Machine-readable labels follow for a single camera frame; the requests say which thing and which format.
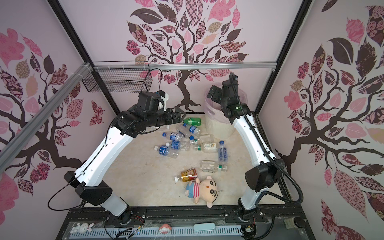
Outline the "white bin pink liner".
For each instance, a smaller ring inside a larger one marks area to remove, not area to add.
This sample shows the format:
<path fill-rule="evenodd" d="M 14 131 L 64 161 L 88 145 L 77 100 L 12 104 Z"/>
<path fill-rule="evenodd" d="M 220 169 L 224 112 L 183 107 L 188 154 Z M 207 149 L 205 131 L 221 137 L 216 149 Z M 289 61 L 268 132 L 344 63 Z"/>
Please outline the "white bin pink liner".
<path fill-rule="evenodd" d="M 225 117 L 220 104 L 207 98 L 209 90 L 205 92 L 204 113 L 206 116 L 205 127 L 214 138 L 224 141 L 235 132 L 235 127 Z"/>

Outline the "Pocari Sweat blue bottle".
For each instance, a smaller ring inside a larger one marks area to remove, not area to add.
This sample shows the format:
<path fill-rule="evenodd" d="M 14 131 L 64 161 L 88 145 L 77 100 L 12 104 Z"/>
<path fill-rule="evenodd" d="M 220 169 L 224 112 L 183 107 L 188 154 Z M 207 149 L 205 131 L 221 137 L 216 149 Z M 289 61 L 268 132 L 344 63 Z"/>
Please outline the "Pocari Sweat blue bottle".
<path fill-rule="evenodd" d="M 184 123 L 183 127 L 195 136 L 200 136 L 202 134 L 202 131 L 199 127 L 193 126 L 191 124 Z"/>

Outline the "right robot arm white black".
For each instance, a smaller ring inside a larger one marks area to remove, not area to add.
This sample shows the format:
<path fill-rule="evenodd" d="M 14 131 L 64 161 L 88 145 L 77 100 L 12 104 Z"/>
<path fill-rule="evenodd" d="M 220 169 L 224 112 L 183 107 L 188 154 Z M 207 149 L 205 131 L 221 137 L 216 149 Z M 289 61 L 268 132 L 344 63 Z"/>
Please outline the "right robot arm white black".
<path fill-rule="evenodd" d="M 247 221 L 259 212 L 258 204 L 279 180 L 282 172 L 271 162 L 275 155 L 261 138 L 247 104 L 240 101 L 238 76 L 231 73 L 221 87 L 213 85 L 207 98 L 220 105 L 224 116 L 240 134 L 251 157 L 253 168 L 245 173 L 248 187 L 238 200 L 239 217 Z"/>

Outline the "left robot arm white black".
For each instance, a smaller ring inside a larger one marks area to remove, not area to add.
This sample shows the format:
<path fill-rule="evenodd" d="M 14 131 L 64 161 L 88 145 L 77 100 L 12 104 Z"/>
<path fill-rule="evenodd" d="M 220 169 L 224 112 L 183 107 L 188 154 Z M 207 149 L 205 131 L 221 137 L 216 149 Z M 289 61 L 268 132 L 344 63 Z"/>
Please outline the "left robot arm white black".
<path fill-rule="evenodd" d="M 103 177 L 121 151 L 148 127 L 182 123 L 186 113 L 179 107 L 167 108 L 164 91 L 141 92 L 137 104 L 120 112 L 111 122 L 107 134 L 92 155 L 65 180 L 78 196 L 93 206 L 101 206 L 115 216 L 120 224 L 128 224 L 133 216 L 125 201 L 114 193 Z"/>

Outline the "blue cap bottle upper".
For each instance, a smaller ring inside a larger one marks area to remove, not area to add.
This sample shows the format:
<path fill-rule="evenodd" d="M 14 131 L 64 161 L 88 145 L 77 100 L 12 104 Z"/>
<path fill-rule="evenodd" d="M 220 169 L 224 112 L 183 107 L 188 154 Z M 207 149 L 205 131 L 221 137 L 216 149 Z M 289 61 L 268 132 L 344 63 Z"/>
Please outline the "blue cap bottle upper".
<path fill-rule="evenodd" d="M 185 136 L 177 132 L 163 132 L 162 136 L 170 141 L 182 141 Z"/>

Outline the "blue cap bottle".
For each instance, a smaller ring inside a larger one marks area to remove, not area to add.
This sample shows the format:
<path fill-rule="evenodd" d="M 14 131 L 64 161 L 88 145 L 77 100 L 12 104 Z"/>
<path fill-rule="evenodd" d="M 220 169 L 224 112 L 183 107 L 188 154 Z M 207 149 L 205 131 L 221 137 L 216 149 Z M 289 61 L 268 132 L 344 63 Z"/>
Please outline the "blue cap bottle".
<path fill-rule="evenodd" d="M 155 146 L 154 150 L 161 156 L 173 158 L 176 159 L 179 156 L 179 153 L 177 150 L 172 149 L 169 146 L 161 145 L 161 146 Z"/>
<path fill-rule="evenodd" d="M 162 136 L 170 141 L 182 141 L 185 136 L 177 132 L 163 132 Z"/>

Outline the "green bottle at back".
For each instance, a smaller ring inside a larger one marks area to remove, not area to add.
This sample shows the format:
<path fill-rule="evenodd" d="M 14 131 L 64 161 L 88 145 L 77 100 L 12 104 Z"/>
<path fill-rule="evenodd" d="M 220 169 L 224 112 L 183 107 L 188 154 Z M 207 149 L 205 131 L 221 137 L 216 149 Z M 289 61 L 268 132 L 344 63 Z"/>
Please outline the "green bottle at back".
<path fill-rule="evenodd" d="M 188 124 L 188 125 L 192 125 L 192 126 L 201 126 L 202 119 L 189 117 L 189 118 L 184 119 L 183 123 Z"/>

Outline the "blue cap bottle lower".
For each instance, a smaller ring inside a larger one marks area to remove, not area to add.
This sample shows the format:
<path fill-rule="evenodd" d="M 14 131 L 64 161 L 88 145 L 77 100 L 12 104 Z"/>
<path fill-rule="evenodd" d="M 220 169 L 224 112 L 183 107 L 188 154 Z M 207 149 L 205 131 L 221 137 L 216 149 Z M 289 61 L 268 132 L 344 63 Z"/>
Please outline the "blue cap bottle lower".
<path fill-rule="evenodd" d="M 161 156 L 173 158 L 176 159 L 179 156 L 179 153 L 177 150 L 172 149 L 169 146 L 161 145 L 161 146 L 155 146 L 154 150 Z"/>

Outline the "blue label bottle centre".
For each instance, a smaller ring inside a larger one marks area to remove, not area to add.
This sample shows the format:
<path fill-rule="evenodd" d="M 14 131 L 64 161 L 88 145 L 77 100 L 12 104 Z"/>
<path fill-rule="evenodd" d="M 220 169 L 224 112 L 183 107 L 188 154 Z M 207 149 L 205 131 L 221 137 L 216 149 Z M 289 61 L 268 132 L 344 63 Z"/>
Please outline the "blue label bottle centre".
<path fill-rule="evenodd" d="M 171 141 L 166 143 L 167 147 L 171 147 L 172 149 L 178 150 L 178 151 L 189 151 L 191 144 L 189 142 L 183 142 L 183 141 Z"/>

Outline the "upright blue label water bottle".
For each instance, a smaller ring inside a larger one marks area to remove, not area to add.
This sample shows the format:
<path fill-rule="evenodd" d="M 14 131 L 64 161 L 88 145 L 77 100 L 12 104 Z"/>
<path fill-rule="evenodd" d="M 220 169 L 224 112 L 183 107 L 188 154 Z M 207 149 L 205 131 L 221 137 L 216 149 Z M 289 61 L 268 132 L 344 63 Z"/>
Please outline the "upright blue label water bottle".
<path fill-rule="evenodd" d="M 224 141 L 219 142 L 219 162 L 226 164 L 228 162 L 228 152 Z"/>

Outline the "red yellow label tea bottle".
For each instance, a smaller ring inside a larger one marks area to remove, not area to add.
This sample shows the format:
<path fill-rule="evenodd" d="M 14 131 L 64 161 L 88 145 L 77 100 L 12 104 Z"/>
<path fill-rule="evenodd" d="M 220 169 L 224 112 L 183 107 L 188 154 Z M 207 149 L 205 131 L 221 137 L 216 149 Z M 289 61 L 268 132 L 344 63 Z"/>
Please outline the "red yellow label tea bottle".
<path fill-rule="evenodd" d="M 194 181 L 198 177 L 197 170 L 195 168 L 191 168 L 189 170 L 181 172 L 178 176 L 174 177 L 175 182 L 189 182 Z"/>

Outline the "teal eraser block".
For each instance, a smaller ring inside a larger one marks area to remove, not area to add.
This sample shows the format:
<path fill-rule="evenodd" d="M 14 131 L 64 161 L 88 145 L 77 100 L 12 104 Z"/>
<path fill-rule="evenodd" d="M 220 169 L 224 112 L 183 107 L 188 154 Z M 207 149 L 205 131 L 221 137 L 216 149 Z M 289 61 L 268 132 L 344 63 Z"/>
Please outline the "teal eraser block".
<path fill-rule="evenodd" d="M 200 223 L 193 225 L 195 232 L 213 231 L 216 229 L 215 223 Z"/>

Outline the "aluminium rail back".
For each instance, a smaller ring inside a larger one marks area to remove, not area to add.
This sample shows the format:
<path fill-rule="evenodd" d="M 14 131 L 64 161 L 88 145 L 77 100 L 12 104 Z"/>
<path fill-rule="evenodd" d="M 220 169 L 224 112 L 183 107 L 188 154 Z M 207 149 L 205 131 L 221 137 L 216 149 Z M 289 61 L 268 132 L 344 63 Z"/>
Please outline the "aluminium rail back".
<path fill-rule="evenodd" d="M 198 64 L 135 64 L 127 63 L 121 65 L 113 65 L 112 62 L 100 62 L 99 65 L 94 63 L 95 70 L 128 70 L 128 69 L 158 69 L 162 71 L 171 70 L 213 70 L 213 69 L 275 69 L 276 62 L 241 62 L 241 63 L 198 63 Z"/>

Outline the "aluminium rail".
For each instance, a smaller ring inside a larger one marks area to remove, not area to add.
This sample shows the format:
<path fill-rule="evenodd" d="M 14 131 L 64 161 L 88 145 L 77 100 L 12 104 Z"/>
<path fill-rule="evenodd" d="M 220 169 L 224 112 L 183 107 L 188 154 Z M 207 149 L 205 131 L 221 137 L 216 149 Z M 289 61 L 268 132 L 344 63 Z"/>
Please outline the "aluminium rail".
<path fill-rule="evenodd" d="M 127 63 L 121 65 L 113 65 L 112 62 L 100 62 L 99 65 L 94 63 L 95 70 L 128 70 L 128 69 L 158 69 L 162 71 L 171 70 L 213 70 L 213 69 L 275 69 L 276 62 L 241 62 L 241 63 L 198 63 L 198 64 L 135 64 Z"/>
<path fill-rule="evenodd" d="M 12 163 L 19 152 L 28 144 L 31 138 L 38 132 L 44 122 L 51 116 L 54 110 L 64 101 L 75 86 L 90 73 L 90 63 L 83 63 L 63 84 L 56 94 L 38 111 L 38 113 L 22 128 L 19 134 L 8 143 L 1 152 L 1 173 Z"/>

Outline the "aluminium rail left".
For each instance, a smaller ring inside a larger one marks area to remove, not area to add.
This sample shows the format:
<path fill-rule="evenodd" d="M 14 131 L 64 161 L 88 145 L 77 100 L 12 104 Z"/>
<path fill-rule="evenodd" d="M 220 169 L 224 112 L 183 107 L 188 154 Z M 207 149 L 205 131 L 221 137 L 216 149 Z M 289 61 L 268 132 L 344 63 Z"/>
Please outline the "aluminium rail left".
<path fill-rule="evenodd" d="M 1 152 L 1 173 L 12 163 L 19 152 L 28 144 L 31 138 L 38 132 L 44 122 L 51 116 L 54 110 L 64 101 L 75 86 L 90 73 L 90 63 L 83 63 L 63 84 L 56 94 L 38 111 L 38 113 L 22 128 L 19 134 L 8 143 Z"/>

